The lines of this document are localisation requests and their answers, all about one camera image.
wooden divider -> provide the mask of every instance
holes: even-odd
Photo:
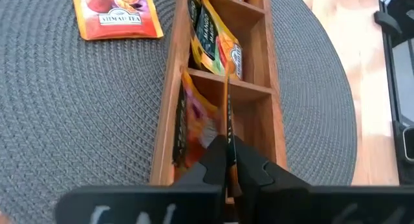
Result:
[[[287,168],[269,1],[210,0],[210,3],[243,50],[243,81],[230,82],[235,134]],[[173,182],[175,113],[182,70],[191,67],[190,38],[187,0],[177,0],[153,155],[152,185]],[[188,71],[200,93],[219,105],[224,77],[196,69]]]

round placemat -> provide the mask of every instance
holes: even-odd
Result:
[[[86,42],[72,0],[0,0],[0,210],[16,223],[52,223],[76,186],[148,182],[175,7],[154,2],[164,38]],[[291,170],[349,184],[356,134],[342,66],[301,0],[272,2]]]
[[[302,0],[272,0],[272,13],[290,171],[312,185],[349,185],[356,120],[341,61]]]

orange tea packet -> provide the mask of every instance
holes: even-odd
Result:
[[[182,86],[186,95],[187,148],[185,165],[197,162],[205,149],[217,136],[217,107],[203,97],[194,86],[187,70],[182,73]]]
[[[73,0],[80,36],[86,40],[160,38],[153,0]]]

yellow tea packet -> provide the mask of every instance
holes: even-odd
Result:
[[[200,69],[225,75],[227,63],[231,78],[242,80],[242,54],[237,38],[223,23],[209,0],[202,0],[195,29],[191,29],[191,49]]]

tea packet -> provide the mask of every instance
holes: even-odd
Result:
[[[190,14],[193,29],[197,26],[201,11],[201,0],[188,0],[188,12]]]
[[[218,135],[217,107],[200,94],[187,70],[183,71],[181,81],[173,149],[175,173],[185,172],[197,162]]]
[[[85,40],[160,38],[153,0],[73,0],[80,36]]]
[[[195,28],[191,28],[191,51],[193,59],[200,69],[225,75],[225,67],[229,64],[230,77],[242,80],[242,53],[237,38],[223,23],[209,0],[202,0],[199,16],[191,14]]]

